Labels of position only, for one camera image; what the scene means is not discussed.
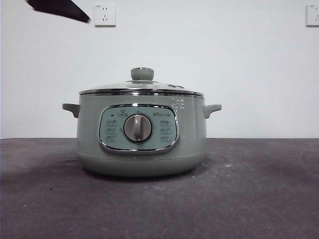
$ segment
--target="rotary knob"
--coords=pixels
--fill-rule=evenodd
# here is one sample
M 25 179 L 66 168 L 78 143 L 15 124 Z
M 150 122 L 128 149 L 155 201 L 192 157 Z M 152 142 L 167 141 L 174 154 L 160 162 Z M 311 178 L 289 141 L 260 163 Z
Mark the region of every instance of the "rotary knob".
M 132 115 L 124 122 L 124 134 L 131 141 L 143 142 L 151 132 L 151 121 L 144 115 Z

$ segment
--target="electrical socket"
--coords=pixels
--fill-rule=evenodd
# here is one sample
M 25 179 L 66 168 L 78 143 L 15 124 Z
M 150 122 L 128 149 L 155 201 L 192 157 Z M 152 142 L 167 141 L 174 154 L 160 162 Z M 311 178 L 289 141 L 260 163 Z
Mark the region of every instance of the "electrical socket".
M 307 5 L 307 26 L 319 26 L 319 4 Z
M 95 26 L 116 26 L 115 4 L 96 4 L 94 24 Z

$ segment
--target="cooking pot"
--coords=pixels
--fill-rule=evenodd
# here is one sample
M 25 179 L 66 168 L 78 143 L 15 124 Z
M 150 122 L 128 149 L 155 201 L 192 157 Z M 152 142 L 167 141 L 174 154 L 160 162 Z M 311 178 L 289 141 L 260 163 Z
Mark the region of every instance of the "cooking pot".
M 78 118 L 77 154 L 84 167 L 115 176 L 160 176 L 194 168 L 205 157 L 206 124 L 221 105 L 183 86 L 153 81 L 138 67 L 132 80 L 79 93 L 63 104 Z

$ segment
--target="control panel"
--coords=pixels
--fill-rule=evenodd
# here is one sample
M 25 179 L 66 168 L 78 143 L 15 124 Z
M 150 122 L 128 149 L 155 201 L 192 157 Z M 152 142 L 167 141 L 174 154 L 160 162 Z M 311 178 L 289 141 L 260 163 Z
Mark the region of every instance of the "control panel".
M 110 106 L 102 112 L 99 140 L 113 153 L 169 152 L 178 137 L 177 115 L 169 106 L 135 103 Z

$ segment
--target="brand logo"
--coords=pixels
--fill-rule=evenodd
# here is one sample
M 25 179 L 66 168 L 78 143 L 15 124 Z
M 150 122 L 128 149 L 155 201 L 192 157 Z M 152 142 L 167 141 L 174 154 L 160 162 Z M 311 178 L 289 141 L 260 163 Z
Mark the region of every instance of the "brand logo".
M 163 113 L 159 113 L 159 112 L 155 112 L 155 113 L 153 113 L 153 116 L 170 116 L 170 113 L 165 113 L 165 114 L 163 114 Z

